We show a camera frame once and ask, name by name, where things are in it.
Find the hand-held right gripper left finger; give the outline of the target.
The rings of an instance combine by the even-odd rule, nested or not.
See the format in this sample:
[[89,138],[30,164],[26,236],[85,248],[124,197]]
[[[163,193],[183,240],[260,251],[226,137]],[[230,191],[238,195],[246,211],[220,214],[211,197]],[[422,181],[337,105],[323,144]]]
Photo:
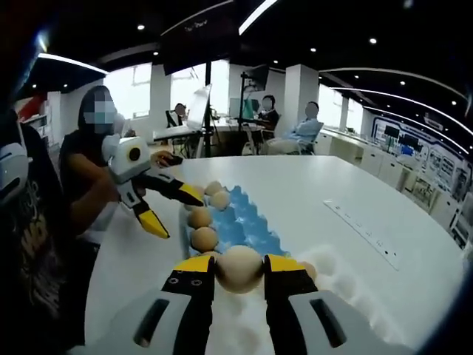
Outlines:
[[175,266],[162,288],[130,302],[109,330],[69,354],[204,354],[212,323],[215,259],[192,257]]

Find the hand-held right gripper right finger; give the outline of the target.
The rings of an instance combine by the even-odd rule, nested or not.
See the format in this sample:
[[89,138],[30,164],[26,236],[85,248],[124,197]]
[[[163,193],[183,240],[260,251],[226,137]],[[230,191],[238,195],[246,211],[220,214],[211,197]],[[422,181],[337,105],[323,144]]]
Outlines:
[[369,321],[331,291],[320,291],[294,259],[267,254],[266,322],[275,354],[402,354]]

